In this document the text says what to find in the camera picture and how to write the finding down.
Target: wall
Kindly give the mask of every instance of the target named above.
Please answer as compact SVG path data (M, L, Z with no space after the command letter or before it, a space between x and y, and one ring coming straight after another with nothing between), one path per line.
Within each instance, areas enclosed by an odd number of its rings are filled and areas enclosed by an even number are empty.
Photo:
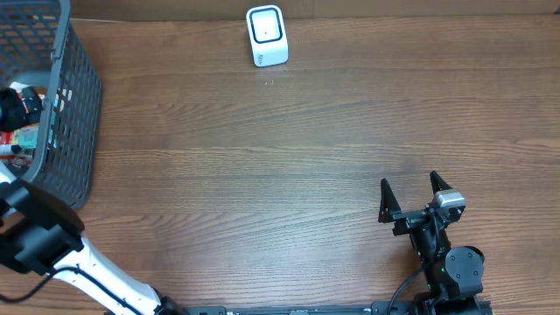
M286 18L552 14L560 0L74 0L73 17L124 21L244 19L277 4Z

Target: basket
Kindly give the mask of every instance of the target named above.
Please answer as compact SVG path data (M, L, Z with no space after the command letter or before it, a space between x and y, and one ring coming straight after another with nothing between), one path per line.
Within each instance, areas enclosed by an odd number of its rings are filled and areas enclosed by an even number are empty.
M0 88L47 89L21 179L77 209L91 191L102 83L70 23L69 0L0 2Z

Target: wooden surface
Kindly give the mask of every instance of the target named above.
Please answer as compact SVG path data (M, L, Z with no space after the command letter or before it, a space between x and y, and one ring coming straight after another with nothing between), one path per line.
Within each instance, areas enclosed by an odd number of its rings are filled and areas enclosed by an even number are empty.
M277 4L285 18L552 14L560 0L74 0L74 18L116 21L240 20Z
M379 182L417 208L435 169L467 197L448 235L486 254L480 297L557 314L560 18L288 21L265 69L242 21L75 27L105 86L80 215L134 277L189 306L387 300L418 262L377 223ZM50 283L0 313L100 309Z

